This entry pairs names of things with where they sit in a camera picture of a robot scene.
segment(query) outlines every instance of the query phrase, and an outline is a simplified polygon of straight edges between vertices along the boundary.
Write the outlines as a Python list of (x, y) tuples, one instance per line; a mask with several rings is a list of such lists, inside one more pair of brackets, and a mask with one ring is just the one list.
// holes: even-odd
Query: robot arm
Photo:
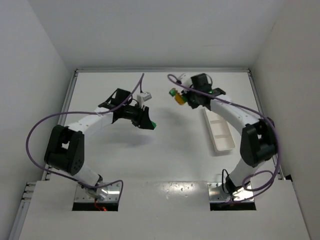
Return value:
[[(178, 81), (184, 87), (193, 88), (231, 102), (230, 97), (222, 89), (212, 89), (212, 83), (208, 83), (205, 73), (192, 77), (184, 73), (178, 77)], [(201, 105), (219, 114), (241, 134), (241, 159), (225, 181), (225, 189), (230, 195), (242, 187), (246, 177), (253, 175), (265, 161), (277, 153), (274, 133), (269, 123), (264, 119), (259, 119), (239, 107), (218, 99), (212, 99), (185, 89), (179, 93), (173, 88), (169, 93), (180, 105), (188, 103), (193, 109)]]
[(56, 125), (52, 129), (45, 152), (45, 163), (87, 185), (97, 186), (102, 182), (102, 177), (85, 163), (85, 134), (92, 135), (120, 118), (131, 120), (132, 124), (140, 129), (153, 130), (156, 127), (149, 118), (149, 108), (144, 106), (144, 102), (151, 98), (150, 93), (146, 92), (138, 94), (136, 105), (130, 105), (131, 99), (114, 112), (99, 114), (115, 108), (129, 94), (129, 91), (118, 88), (94, 110), (97, 114), (87, 115), (68, 126)]

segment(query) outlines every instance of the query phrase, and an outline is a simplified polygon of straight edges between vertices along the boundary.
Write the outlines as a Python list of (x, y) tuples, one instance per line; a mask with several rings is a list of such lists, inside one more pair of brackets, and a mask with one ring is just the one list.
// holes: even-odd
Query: white tabletop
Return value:
[[(214, 88), (226, 91), (235, 103), (257, 110), (246, 72), (207, 73), (213, 79)], [(115, 89), (131, 91), (141, 74), (79, 73), (68, 110), (93, 111)], [(169, 90), (175, 86), (168, 81), (167, 74), (146, 72), (143, 79), (143, 90), (152, 95), (145, 105), (149, 107), (150, 119), (157, 124), (155, 130), (139, 129), (131, 121), (120, 119), (86, 139), (85, 161), (106, 181), (118, 178), (128, 181), (220, 181), (222, 169), (231, 172), (240, 160), (241, 137), (237, 131), (230, 126), (236, 148), (227, 154), (216, 154), (201, 107), (191, 109), (187, 104), (178, 105), (169, 95)], [(65, 124), (82, 117), (68, 115)], [(272, 170), (272, 161), (268, 165)]]
[[(244, 72), (207, 72), (213, 86), (234, 102), (257, 109)], [(139, 72), (79, 73), (69, 111), (92, 111), (116, 89), (131, 90)], [(236, 149), (213, 151), (200, 109), (178, 105), (168, 92), (167, 72), (147, 72), (154, 131), (119, 120), (88, 139), (85, 161), (106, 181), (124, 180), (118, 212), (72, 211), (76, 183), (58, 176), (37, 183), (20, 240), (306, 240), (309, 239), (292, 183), (276, 180), (255, 199), (253, 211), (210, 211), (207, 181), (220, 181), (240, 159)], [(70, 115), (66, 124), (82, 116)], [(264, 169), (273, 170), (272, 161)], [(253, 187), (269, 175), (255, 177)]]

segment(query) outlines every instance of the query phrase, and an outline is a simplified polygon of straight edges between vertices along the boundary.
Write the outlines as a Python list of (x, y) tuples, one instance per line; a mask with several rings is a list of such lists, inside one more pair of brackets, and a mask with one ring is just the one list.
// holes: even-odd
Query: white tray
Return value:
[(227, 121), (220, 115), (203, 108), (214, 150), (218, 153), (231, 151), (236, 147)]

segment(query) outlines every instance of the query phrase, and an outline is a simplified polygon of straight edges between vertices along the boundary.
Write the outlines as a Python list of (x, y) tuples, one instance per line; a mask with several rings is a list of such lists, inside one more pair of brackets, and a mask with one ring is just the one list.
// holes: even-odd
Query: metal mounting plate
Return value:
[[(121, 190), (121, 183), (115, 183), (111, 186), (104, 187), (104, 193), (107, 194), (107, 197), (104, 200), (99, 200), (99, 203), (108, 203), (108, 204), (116, 204), (118, 203), (119, 194)], [(75, 194), (74, 194), (74, 202), (75, 203), (94, 203), (95, 199), (89, 196), (86, 193), (85, 188), (81, 188), (78, 184), (76, 186)]]
[[(227, 194), (223, 192), (221, 193), (221, 184), (221, 182), (208, 182), (209, 201), (211, 204), (225, 203), (230, 200), (230, 197), (228, 197)], [(240, 188), (238, 191), (233, 193), (233, 200), (236, 202), (243, 199), (248, 199), (240, 202), (239, 204), (254, 203), (255, 200), (252, 198), (253, 195), (254, 193), (252, 191), (246, 191), (243, 188)]]

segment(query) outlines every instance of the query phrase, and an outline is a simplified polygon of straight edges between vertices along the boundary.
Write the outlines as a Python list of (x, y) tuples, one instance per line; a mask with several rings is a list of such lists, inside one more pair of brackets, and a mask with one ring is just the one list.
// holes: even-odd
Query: wire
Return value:
[(227, 100), (224, 100), (224, 99), (221, 99), (221, 98), (218, 98), (218, 97), (215, 97), (215, 96), (212, 96), (210, 94), (207, 94), (205, 92), (202, 92), (202, 91), (198, 91), (196, 89), (193, 89), (193, 88), (190, 88), (190, 87), (186, 87), (186, 86), (183, 86), (179, 83), (177, 83), (176, 81), (178, 80), (178, 78), (173, 75), (173, 74), (168, 74), (167, 75), (167, 78), (169, 79), (170, 82), (172, 82), (173, 84), (179, 86), (179, 87), (182, 87), (188, 91), (191, 91), (191, 92), (194, 92), (194, 93), (197, 93), (197, 94), (200, 94), (200, 95), (203, 95), (203, 96), (206, 96), (208, 98), (211, 98), (211, 99), (215, 99), (215, 100), (218, 100), (222, 103), (225, 103), (225, 104), (229, 104), (231, 106), (234, 106), (234, 107), (237, 107), (237, 108), (241, 108), (241, 109), (244, 109), (244, 110), (247, 110), (247, 111), (250, 111), (254, 114), (257, 114), (259, 115), (261, 118), (263, 118), (265, 121), (267, 121), (267, 123), (270, 125), (273, 133), (274, 133), (274, 136), (275, 136), (275, 142), (276, 142), (276, 146), (277, 146), (277, 149), (278, 149), (278, 154), (277, 154), (277, 160), (276, 160), (276, 164), (275, 164), (275, 168), (274, 168), (274, 172), (272, 173), (272, 176), (271, 178), (265, 183), (263, 184), (262, 186), (260, 187), (257, 187), (257, 188), (252, 188), (252, 189), (248, 189), (247, 186), (246, 186), (246, 181), (256, 175), (259, 175), (259, 174), (262, 174), (262, 173), (266, 173), (266, 172), (270, 172), (270, 171), (267, 171), (267, 170), (263, 170), (263, 171), (259, 171), (259, 172), (256, 172), (255, 174), (251, 174), (247, 177), (245, 177), (242, 181), (242, 187), (246, 190), (246, 191), (249, 191), (249, 192), (256, 192), (256, 191), (260, 191), (259, 193), (256, 193), (254, 194), (251, 198), (254, 198), (256, 196), (259, 196), (260, 194), (264, 193), (266, 190), (268, 190), (272, 184), (274, 183), (274, 180), (275, 178), (277, 177), (277, 174), (279, 172), (279, 169), (280, 169), (280, 162), (281, 162), (281, 159), (282, 159), (282, 151), (281, 151), (281, 147), (280, 147), (280, 143), (279, 143), (279, 135), (276, 131), (276, 128), (275, 126), (273, 125), (273, 123), (266, 117), (264, 116), (262, 113), (254, 110), (254, 109), (251, 109), (247, 106), (243, 106), (243, 105), (240, 105), (240, 104), (237, 104), (237, 103), (234, 103), (234, 102), (230, 102), (230, 101), (227, 101)]
[(207, 77), (209, 77), (209, 79), (210, 79), (210, 82), (211, 82), (211, 86), (212, 86), (212, 84), (214, 84), (214, 82), (212, 81), (212, 77), (209, 75), (209, 74), (205, 74)]
[(112, 184), (121, 183), (121, 189), (120, 189), (120, 193), (119, 193), (119, 197), (118, 197), (118, 202), (119, 202), (119, 201), (120, 201), (120, 198), (121, 198), (121, 195), (122, 195), (122, 192), (123, 192), (124, 181), (122, 181), (122, 180), (120, 179), (120, 180), (116, 180), (116, 181), (113, 181), (113, 182), (110, 182), (110, 183), (107, 183), (107, 184), (103, 184), (103, 185), (99, 185), (99, 186), (91, 186), (91, 185), (86, 184), (86, 183), (84, 183), (84, 182), (78, 181), (77, 179), (75, 179), (75, 178), (73, 178), (73, 177), (71, 177), (71, 176), (68, 176), (68, 175), (59, 173), (59, 172), (57, 172), (57, 171), (53, 171), (53, 170), (47, 169), (47, 168), (41, 166), (40, 164), (38, 164), (38, 163), (33, 159), (33, 157), (31, 156), (31, 153), (30, 153), (30, 149), (29, 149), (29, 142), (30, 142), (30, 137), (31, 137), (32, 133), (34, 132), (34, 130), (36, 129), (36, 127), (37, 127), (38, 125), (40, 125), (42, 122), (44, 122), (45, 120), (47, 120), (47, 119), (50, 119), (50, 118), (53, 118), (53, 117), (57, 117), (57, 116), (61, 116), (61, 115), (68, 115), (68, 114), (104, 115), (104, 114), (112, 113), (112, 112), (118, 110), (119, 108), (121, 108), (122, 105), (124, 105), (124, 104), (132, 97), (132, 95), (134, 94), (134, 92), (137, 90), (137, 88), (139, 87), (139, 85), (142, 83), (142, 80), (143, 80), (144, 76), (145, 76), (145, 74), (142, 73), (139, 82), (138, 82), (137, 85), (134, 87), (134, 89), (133, 89), (132, 92), (129, 94), (129, 96), (128, 96), (122, 103), (120, 103), (118, 106), (116, 106), (115, 108), (113, 108), (113, 109), (111, 109), (111, 110), (103, 111), (103, 112), (65, 111), (65, 112), (59, 112), (59, 113), (51, 114), (51, 115), (49, 115), (49, 116), (46, 116), (46, 117), (42, 118), (40, 121), (38, 121), (38, 122), (31, 128), (30, 132), (28, 133), (28, 136), (26, 137), (26, 141), (25, 141), (26, 154), (28, 155), (28, 157), (29, 157), (29, 159), (31, 160), (31, 162), (32, 162), (36, 167), (38, 167), (39, 169), (41, 169), (41, 170), (43, 170), (43, 171), (46, 171), (46, 172), (48, 172), (48, 173), (55, 174), (55, 175), (58, 175), (58, 176), (61, 176), (61, 177), (70, 179), (70, 180), (72, 180), (72, 181), (75, 181), (75, 182), (79, 183), (80, 185), (84, 186), (85, 188), (99, 189), (99, 188), (104, 188), (104, 187), (111, 186)]
[(144, 91), (142, 91), (142, 81), (140, 82), (140, 93), (143, 93)]
[(225, 184), (224, 184), (224, 181), (225, 181), (225, 178), (224, 178), (224, 172), (226, 173), (226, 176), (228, 177), (229, 176), (229, 173), (226, 169), (222, 169), (222, 179), (221, 179), (221, 186), (222, 186), (222, 191), (225, 193), (225, 194), (228, 194), (228, 192), (225, 191)]
[(96, 209), (99, 209), (99, 211), (101, 211), (100, 207), (97, 205), (97, 199), (94, 200), (94, 207)]
[(131, 100), (136, 101), (136, 104), (138, 104), (138, 106), (140, 105), (136, 99), (132, 98)]

